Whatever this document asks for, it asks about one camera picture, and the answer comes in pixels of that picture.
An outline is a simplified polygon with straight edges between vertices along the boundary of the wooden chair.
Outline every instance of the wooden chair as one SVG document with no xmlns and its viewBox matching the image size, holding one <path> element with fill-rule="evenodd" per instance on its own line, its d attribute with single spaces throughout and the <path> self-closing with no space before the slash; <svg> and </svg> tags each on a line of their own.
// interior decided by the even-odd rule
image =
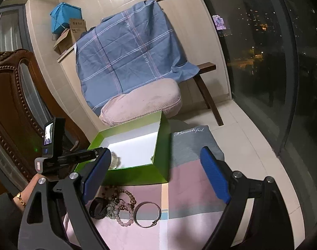
<svg viewBox="0 0 317 250">
<path fill-rule="evenodd" d="M 34 159 L 42 155 L 44 133 L 24 96 L 20 78 L 21 63 L 28 67 L 32 81 L 50 114 L 66 119 L 65 129 L 76 140 L 71 151 L 87 149 L 90 143 L 54 99 L 34 54 L 24 49 L 0 52 L 0 145 L 30 181 L 36 174 Z"/>
<path fill-rule="evenodd" d="M 223 122 L 222 122 L 222 118 L 220 116 L 220 113 L 219 113 L 219 111 L 218 111 L 218 109 L 213 101 L 213 98 L 212 98 L 210 92 L 208 91 L 204 81 L 202 80 L 202 78 L 200 76 L 203 73 L 210 72 L 212 70 L 216 70 L 216 65 L 214 65 L 213 63 L 207 62 L 207 63 L 201 64 L 201 65 L 198 65 L 198 67 L 200 70 L 199 70 L 198 74 L 193 77 L 193 79 L 196 82 L 196 84 L 200 90 L 200 93 L 205 100 L 207 108 L 212 110 L 217 124 L 219 126 L 222 126 Z"/>
</svg>

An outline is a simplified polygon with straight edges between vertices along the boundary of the tile floor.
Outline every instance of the tile floor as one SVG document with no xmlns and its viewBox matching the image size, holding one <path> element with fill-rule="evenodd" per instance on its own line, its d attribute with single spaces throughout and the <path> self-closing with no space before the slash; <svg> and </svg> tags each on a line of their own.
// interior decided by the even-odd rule
<svg viewBox="0 0 317 250">
<path fill-rule="evenodd" d="M 221 102 L 216 106 L 224 123 L 221 127 L 211 110 L 193 111 L 177 115 L 174 119 L 190 126 L 208 125 L 232 170 L 239 170 L 248 178 L 263 180 L 268 175 L 274 177 L 288 209 L 296 248 L 305 238 L 303 218 L 299 200 L 284 167 L 265 137 L 234 101 Z M 245 235 L 252 206 L 253 199 L 248 199 L 234 244 Z"/>
</svg>

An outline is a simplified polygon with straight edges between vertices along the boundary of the blue bedsheet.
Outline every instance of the blue bedsheet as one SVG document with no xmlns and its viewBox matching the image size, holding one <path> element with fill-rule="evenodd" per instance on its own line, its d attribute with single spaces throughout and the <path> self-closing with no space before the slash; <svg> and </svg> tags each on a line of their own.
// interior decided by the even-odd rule
<svg viewBox="0 0 317 250">
<path fill-rule="evenodd" d="M 104 18 L 76 43 L 82 93 L 99 115 L 113 97 L 160 78 L 185 81 L 198 73 L 155 0 Z"/>
</svg>

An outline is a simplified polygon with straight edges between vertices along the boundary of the cardboard box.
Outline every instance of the cardboard box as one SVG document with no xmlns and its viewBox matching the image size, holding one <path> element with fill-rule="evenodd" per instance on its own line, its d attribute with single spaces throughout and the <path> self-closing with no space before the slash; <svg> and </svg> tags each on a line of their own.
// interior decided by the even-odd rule
<svg viewBox="0 0 317 250">
<path fill-rule="evenodd" d="M 58 54 L 72 47 L 83 32 L 86 32 L 86 22 L 82 19 L 69 19 L 69 29 L 65 29 L 57 39 L 53 49 Z"/>
<path fill-rule="evenodd" d="M 111 127 L 97 134 L 88 149 L 107 147 L 120 159 L 104 185 L 146 185 L 169 181 L 170 125 L 163 112 Z M 77 165 L 80 171 L 87 162 Z"/>
</svg>

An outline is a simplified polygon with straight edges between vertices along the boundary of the wooden stool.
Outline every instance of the wooden stool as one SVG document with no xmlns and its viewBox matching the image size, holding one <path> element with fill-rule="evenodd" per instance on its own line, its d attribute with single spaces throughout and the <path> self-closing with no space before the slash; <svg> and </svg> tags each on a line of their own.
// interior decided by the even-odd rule
<svg viewBox="0 0 317 250">
<path fill-rule="evenodd" d="M 204 100 L 205 100 L 205 103 L 207 105 L 207 108 L 208 109 L 212 109 L 212 112 L 215 116 L 215 119 L 216 119 L 216 122 L 219 126 L 222 126 L 223 125 L 223 122 L 222 122 L 222 118 L 219 114 L 219 111 L 218 109 L 216 108 L 215 106 L 215 103 L 213 101 L 213 98 L 210 94 L 210 92 L 208 91 L 204 81 L 202 80 L 201 78 L 201 74 L 202 73 L 206 73 L 206 72 L 209 72 L 209 71 L 212 71 L 212 70 L 216 70 L 216 65 L 214 65 L 213 63 L 210 63 L 210 62 L 207 62 L 207 63 L 204 63 L 204 64 L 201 64 L 201 65 L 198 65 L 199 67 L 199 72 L 197 75 L 195 75 L 193 77 L 194 81 L 196 82 L 199 90 L 200 90 L 200 93 L 201 95 L 203 96 Z"/>
</svg>

